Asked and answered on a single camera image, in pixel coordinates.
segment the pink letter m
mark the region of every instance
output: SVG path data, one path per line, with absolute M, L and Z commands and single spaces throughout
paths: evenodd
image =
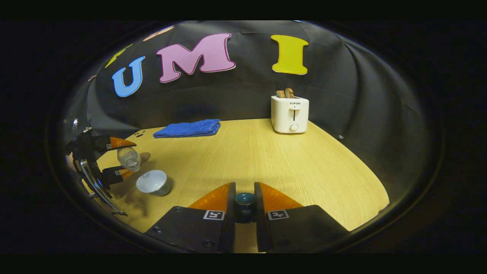
M 226 40 L 231 36 L 230 33 L 207 36 L 201 39 L 193 51 L 180 44 L 160 49 L 157 52 L 162 59 L 162 76 L 159 81 L 167 83 L 181 76 L 181 73 L 174 69 L 174 64 L 177 64 L 186 74 L 192 75 L 201 57 L 203 57 L 201 72 L 219 72 L 235 68 L 236 65 L 230 61 L 226 50 Z

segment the table surface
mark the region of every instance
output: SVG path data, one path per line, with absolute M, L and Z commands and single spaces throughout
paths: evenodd
M 187 207 L 228 182 L 236 183 L 237 193 L 253 193 L 254 182 L 265 183 L 304 206 L 320 206 L 348 231 L 389 204 L 374 173 L 312 122 L 305 133 L 293 135 L 275 132 L 270 119 L 220 123 L 213 136 L 154 138 L 159 127 L 128 137 L 137 152 L 151 156 L 140 171 L 111 186 L 113 201 L 129 215 L 116 218 L 144 233 L 173 206 Z M 116 151 L 97 162 L 101 170 L 120 165 Z M 172 181 L 166 196 L 144 194 L 135 187 L 140 175 L 154 169 Z M 255 224 L 237 224 L 236 252 L 257 252 L 255 231 Z

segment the folded towel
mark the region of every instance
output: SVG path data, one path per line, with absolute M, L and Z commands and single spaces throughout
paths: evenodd
M 220 128 L 220 120 L 207 119 L 194 123 L 170 124 L 154 133 L 154 138 L 180 138 L 215 135 Z

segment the cup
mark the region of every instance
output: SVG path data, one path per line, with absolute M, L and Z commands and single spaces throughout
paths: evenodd
M 151 170 L 142 174 L 137 179 L 135 186 L 142 193 L 156 196 L 164 196 L 171 190 L 168 176 L 162 170 Z

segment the foam letter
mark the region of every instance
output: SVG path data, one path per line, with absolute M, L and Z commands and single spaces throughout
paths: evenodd
M 160 55 L 162 59 L 162 76 L 159 81 L 167 83 L 181 76 L 181 73 L 175 70 L 175 64 L 186 74 L 192 75 L 201 57 L 203 57 L 201 72 L 219 72 L 235 68 L 236 65 L 230 61 L 226 49 L 226 40 L 231 36 L 229 33 L 207 36 L 201 39 L 192 51 L 180 44 L 160 49 L 157 52 L 157 55 Z
M 275 72 L 304 75 L 308 69 L 303 66 L 303 47 L 308 45 L 303 39 L 286 35 L 272 35 L 279 44 L 279 59 L 272 66 Z
M 113 79 L 113 86 L 115 87 L 115 92 L 120 97 L 127 97 L 134 92 L 136 92 L 140 84 L 142 84 L 142 60 L 144 60 L 145 56 L 139 57 L 132 61 L 129 64 L 129 67 L 132 68 L 132 84 L 126 86 L 123 82 L 123 72 L 125 68 L 122 68 L 115 72 L 112 76 Z
M 142 42 L 145 42 L 145 41 L 147 41 L 149 39 L 152 39 L 152 38 L 158 36 L 159 34 L 163 34 L 163 33 L 167 32 L 167 31 L 170 31 L 173 28 L 174 28 L 174 26 L 170 26 L 170 27 L 167 27 L 165 29 L 162 29 L 162 30 L 160 30 L 160 31 L 158 31 L 156 33 L 153 33 L 150 36 L 146 37 L 144 40 L 142 40 Z
M 108 66 L 113 63 L 113 61 L 115 61 L 117 59 L 117 57 L 119 57 L 128 47 L 132 46 L 133 44 L 130 44 L 128 46 L 126 46 L 123 50 L 115 53 L 115 55 L 112 57 L 112 59 L 110 59 L 110 61 L 108 62 L 108 64 L 105 66 L 105 68 L 108 68 Z

